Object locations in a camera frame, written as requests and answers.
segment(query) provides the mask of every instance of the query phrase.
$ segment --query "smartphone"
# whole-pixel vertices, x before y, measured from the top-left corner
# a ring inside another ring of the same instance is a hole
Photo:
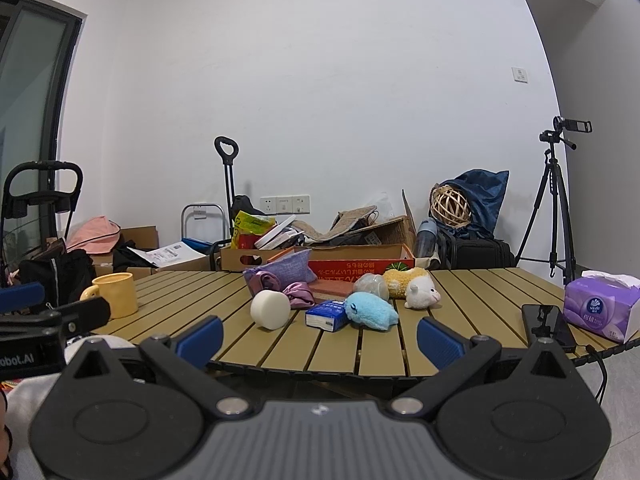
[[[567,353],[575,352],[574,335],[562,312],[555,305],[523,305],[522,320],[529,346],[539,337],[550,337]]]

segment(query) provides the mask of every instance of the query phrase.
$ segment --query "yellow snack bag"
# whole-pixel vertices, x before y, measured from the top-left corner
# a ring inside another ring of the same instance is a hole
[[[238,248],[238,237],[241,234],[263,235],[274,225],[276,225],[276,219],[271,216],[250,215],[244,211],[239,211],[234,220],[231,248]]]

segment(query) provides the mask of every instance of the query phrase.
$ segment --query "water bottle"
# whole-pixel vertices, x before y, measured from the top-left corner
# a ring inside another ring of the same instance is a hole
[[[415,236],[414,256],[416,258],[430,258],[436,249],[436,239],[438,238],[438,226],[436,221],[425,218]]]

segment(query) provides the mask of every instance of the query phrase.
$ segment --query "mug handle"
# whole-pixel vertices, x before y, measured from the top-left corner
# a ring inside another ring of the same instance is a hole
[[[100,292],[97,285],[88,286],[80,295],[80,301],[88,300],[89,298],[97,298],[99,296]]]

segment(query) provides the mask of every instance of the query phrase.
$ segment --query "purple tissue box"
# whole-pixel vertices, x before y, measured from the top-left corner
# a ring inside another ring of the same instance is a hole
[[[578,278],[564,290],[564,318],[618,343],[640,328],[640,289],[604,278]]]

